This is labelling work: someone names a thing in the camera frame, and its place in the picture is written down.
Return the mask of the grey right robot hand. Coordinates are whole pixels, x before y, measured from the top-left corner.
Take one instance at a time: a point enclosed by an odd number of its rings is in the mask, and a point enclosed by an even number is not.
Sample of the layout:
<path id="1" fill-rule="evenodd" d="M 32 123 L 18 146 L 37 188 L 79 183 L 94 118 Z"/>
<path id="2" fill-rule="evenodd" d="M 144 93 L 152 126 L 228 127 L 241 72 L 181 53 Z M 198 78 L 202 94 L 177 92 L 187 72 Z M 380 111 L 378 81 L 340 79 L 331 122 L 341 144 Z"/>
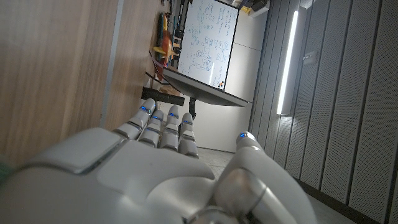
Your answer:
<path id="1" fill-rule="evenodd" d="M 193 120 L 148 99 L 114 131 L 90 128 L 1 183 L 2 223 L 315 223 L 301 186 L 247 132 L 219 177 Z"/>

